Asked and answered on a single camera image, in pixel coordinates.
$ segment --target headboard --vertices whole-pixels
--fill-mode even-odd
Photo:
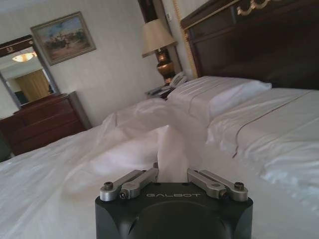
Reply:
[[[319,90],[319,0],[210,0],[181,21],[200,76]]]

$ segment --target wooden dresser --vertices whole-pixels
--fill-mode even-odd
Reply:
[[[0,132],[15,155],[91,128],[75,92],[50,95],[0,120]]]

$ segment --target pillowcase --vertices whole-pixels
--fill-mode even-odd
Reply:
[[[177,87],[168,101],[208,126],[216,116],[270,88],[270,83],[256,80],[204,76]]]

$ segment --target framed painting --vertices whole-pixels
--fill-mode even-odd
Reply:
[[[31,31],[51,66],[96,49],[81,12],[34,26]]]

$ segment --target mirror frame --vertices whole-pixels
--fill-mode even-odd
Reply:
[[[42,65],[42,67],[44,68],[50,83],[51,83],[51,87],[54,90],[54,92],[56,94],[60,94],[60,91],[53,79],[53,76],[51,74],[51,72],[49,71],[49,68],[47,67],[47,65],[45,64],[44,59],[42,58],[39,49],[37,48],[37,46],[34,44],[34,39],[31,35],[27,35],[27,36],[23,36],[20,38],[17,38],[15,40],[12,41],[8,41],[6,43],[0,44],[0,57],[4,57],[7,55],[10,55],[12,53],[24,50],[26,48],[29,47],[33,47],[35,53],[37,54],[37,57],[40,61],[40,64]],[[10,87],[7,85],[5,78],[3,77],[3,75],[0,72],[0,79],[3,82],[5,88],[7,89],[7,91],[9,92],[10,96],[12,97],[14,103],[18,106],[19,109],[22,108],[22,104],[20,103],[19,99],[17,98],[17,96],[15,95],[15,93],[10,89]]]

